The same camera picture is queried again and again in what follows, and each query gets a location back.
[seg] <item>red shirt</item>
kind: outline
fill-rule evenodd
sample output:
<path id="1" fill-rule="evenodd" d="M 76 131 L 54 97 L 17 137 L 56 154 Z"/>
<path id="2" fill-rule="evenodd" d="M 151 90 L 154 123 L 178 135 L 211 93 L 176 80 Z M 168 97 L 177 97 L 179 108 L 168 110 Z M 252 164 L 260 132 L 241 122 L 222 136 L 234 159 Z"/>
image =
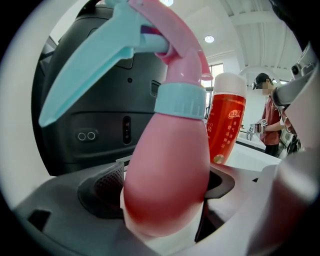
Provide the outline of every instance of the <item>red shirt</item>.
<path id="1" fill-rule="evenodd" d="M 262 119 L 266 119 L 268 126 L 276 124 L 281 119 L 279 111 L 276 108 L 271 96 L 269 96 L 269 99 L 264 106 Z M 260 140 L 265 145 L 277 145 L 280 141 L 279 137 L 280 136 L 278 131 L 266 131 L 261 134 Z"/>

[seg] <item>white bottle cap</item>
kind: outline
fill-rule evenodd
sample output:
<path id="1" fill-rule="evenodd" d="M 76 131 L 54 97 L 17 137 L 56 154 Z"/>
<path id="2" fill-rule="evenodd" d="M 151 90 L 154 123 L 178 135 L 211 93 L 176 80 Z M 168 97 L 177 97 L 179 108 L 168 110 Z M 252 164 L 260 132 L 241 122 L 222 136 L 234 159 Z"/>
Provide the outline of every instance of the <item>white bottle cap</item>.
<path id="1" fill-rule="evenodd" d="M 235 94 L 246 98 L 247 81 L 243 76 L 221 73 L 215 77 L 213 94 Z"/>

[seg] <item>two round holes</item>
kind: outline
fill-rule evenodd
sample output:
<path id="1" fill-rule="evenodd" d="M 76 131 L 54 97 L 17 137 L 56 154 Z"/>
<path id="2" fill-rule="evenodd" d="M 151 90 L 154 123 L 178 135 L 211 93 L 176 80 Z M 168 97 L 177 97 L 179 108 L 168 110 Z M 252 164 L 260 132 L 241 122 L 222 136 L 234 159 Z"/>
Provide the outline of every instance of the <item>two round holes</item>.
<path id="1" fill-rule="evenodd" d="M 85 141 L 88 138 L 88 140 L 93 141 L 96 138 L 96 134 L 92 131 L 85 134 L 84 132 L 78 133 L 78 139 L 79 141 Z"/>

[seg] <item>pink spray bottle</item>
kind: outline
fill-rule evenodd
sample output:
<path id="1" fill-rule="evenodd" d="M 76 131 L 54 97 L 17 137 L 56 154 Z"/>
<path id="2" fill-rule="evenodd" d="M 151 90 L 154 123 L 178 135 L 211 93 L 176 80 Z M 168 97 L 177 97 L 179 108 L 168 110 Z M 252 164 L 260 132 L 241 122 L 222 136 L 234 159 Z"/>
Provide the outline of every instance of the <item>pink spray bottle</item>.
<path id="1" fill-rule="evenodd" d="M 39 124 L 55 122 L 119 60 L 134 53 L 156 53 L 168 72 L 158 90 L 155 114 L 128 166 L 124 218 L 144 235 L 168 236 L 186 226 L 204 201 L 210 153 L 201 79 L 213 77 L 194 34 L 159 0 L 117 2 L 113 17 L 79 46 L 60 71 Z"/>
<path id="2" fill-rule="evenodd" d="M 210 154 L 201 79 L 212 77 L 196 37 L 175 13 L 157 0 L 129 4 L 170 43 L 169 52 L 158 55 L 168 64 L 166 81 L 132 155 L 123 189 L 134 228 L 161 237 L 189 223 L 204 200 Z"/>

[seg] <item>person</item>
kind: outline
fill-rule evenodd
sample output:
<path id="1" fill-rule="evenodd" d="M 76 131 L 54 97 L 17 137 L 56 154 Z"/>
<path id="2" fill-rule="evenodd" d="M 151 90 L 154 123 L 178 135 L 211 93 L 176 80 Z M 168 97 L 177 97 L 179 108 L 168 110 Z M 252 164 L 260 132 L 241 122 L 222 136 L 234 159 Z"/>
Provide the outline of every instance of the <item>person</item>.
<path id="1" fill-rule="evenodd" d="M 281 124 L 281 115 L 271 97 L 271 93 L 275 87 L 270 77 L 265 73 L 260 73 L 256 77 L 254 84 L 253 89 L 260 89 L 262 90 L 262 95 L 269 96 L 261 119 L 265 119 L 267 125 L 262 129 L 260 140 L 265 144 L 265 153 L 277 157 L 281 130 L 285 126 Z"/>

